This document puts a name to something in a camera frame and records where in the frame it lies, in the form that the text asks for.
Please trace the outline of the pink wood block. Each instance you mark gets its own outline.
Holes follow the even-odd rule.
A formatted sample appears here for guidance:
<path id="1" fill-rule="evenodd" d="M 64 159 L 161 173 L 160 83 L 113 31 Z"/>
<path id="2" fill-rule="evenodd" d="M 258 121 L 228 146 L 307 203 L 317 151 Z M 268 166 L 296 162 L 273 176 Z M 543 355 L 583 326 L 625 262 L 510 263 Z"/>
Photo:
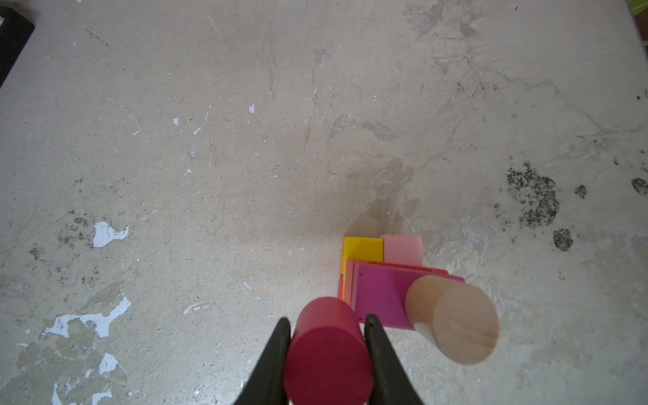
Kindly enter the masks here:
<path id="1" fill-rule="evenodd" d="M 423 267 L 424 248 L 420 236 L 381 235 L 383 262 L 402 266 Z"/>

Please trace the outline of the natural wood cylinder block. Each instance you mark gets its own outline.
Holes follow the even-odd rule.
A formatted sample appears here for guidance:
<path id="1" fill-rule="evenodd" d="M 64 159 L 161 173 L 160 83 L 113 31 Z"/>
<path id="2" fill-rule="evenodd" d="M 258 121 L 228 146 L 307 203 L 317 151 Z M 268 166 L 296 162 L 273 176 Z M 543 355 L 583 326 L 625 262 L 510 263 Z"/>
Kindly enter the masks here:
<path id="1" fill-rule="evenodd" d="M 432 275 L 419 278 L 408 289 L 405 312 L 414 330 L 457 364 L 485 361 L 499 340 L 493 302 L 468 283 Z"/>

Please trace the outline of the red arch block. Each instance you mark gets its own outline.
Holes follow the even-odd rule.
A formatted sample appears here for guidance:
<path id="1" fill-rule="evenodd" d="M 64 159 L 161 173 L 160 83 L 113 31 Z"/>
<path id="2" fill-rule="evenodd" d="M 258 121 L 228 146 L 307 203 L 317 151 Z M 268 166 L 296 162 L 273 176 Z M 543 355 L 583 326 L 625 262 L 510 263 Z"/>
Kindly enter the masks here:
<path id="1" fill-rule="evenodd" d="M 352 296 L 351 290 L 353 288 L 353 278 L 354 278 L 353 271 L 354 271 L 354 265 L 356 265 L 356 263 L 369 263 L 369 264 L 374 264 L 379 266 L 388 266 L 388 267 L 400 268 L 406 270 L 423 271 L 423 272 L 433 273 L 435 275 L 441 275 L 441 276 L 450 276 L 450 273 L 448 273 L 447 270 L 441 270 L 436 268 L 425 268 L 425 267 L 401 265 L 396 263 L 379 263 L 379 262 L 368 262 L 368 261 L 347 259 L 345 263 L 346 269 L 344 270 L 344 273 L 340 276 L 339 294 L 337 296 L 337 298 L 343 300 L 347 304 L 351 304 L 351 296 Z"/>

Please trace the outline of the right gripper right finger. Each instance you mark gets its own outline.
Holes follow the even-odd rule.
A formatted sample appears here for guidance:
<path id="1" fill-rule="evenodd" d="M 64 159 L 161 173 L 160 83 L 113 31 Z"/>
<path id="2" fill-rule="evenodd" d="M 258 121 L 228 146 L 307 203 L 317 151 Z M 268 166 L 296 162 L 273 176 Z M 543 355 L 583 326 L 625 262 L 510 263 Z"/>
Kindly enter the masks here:
<path id="1" fill-rule="evenodd" d="M 372 405 L 424 405 L 408 379 L 379 317 L 375 314 L 366 316 L 364 339 L 371 356 L 371 369 L 374 378 L 374 386 L 368 403 Z"/>

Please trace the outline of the magenta cylinder block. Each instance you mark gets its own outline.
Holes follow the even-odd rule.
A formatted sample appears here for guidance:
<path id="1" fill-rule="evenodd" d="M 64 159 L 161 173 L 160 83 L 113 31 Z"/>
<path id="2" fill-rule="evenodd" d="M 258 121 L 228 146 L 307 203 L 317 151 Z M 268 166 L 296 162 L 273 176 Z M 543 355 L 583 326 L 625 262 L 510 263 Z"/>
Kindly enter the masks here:
<path id="1" fill-rule="evenodd" d="M 371 356 L 351 307 L 334 297 L 300 312 L 283 385 L 294 404 L 365 404 L 374 385 Z"/>

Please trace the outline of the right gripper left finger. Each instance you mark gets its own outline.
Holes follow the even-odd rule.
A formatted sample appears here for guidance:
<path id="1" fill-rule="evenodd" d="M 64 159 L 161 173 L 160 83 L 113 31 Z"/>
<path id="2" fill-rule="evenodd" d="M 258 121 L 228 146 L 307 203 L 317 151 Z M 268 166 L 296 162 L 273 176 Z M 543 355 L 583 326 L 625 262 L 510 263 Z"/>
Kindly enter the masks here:
<path id="1" fill-rule="evenodd" d="M 278 320 L 246 385 L 234 405 L 286 405 L 285 363 L 291 344 L 287 317 Z"/>

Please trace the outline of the yellow wood block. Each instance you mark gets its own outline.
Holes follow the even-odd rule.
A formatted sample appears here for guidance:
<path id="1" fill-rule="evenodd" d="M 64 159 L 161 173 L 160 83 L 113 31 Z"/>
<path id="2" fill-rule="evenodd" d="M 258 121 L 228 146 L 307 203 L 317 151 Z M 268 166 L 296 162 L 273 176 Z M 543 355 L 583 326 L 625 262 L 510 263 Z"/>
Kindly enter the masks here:
<path id="1" fill-rule="evenodd" d="M 382 262 L 384 242 L 380 238 L 345 236 L 343 239 L 341 273 L 346 274 L 349 260 Z"/>

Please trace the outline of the magenta wood block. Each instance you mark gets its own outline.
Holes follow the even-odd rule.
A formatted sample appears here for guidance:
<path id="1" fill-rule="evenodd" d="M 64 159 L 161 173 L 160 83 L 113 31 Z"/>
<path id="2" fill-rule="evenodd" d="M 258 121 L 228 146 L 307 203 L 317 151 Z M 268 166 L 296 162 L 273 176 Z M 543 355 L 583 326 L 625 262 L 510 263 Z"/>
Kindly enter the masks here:
<path id="1" fill-rule="evenodd" d="M 419 268 L 391 263 L 354 262 L 350 306 L 360 323 L 366 316 L 379 317 L 384 327 L 413 330 L 405 310 L 411 285 L 425 276 L 438 276 L 464 283 L 465 279 L 446 270 Z"/>

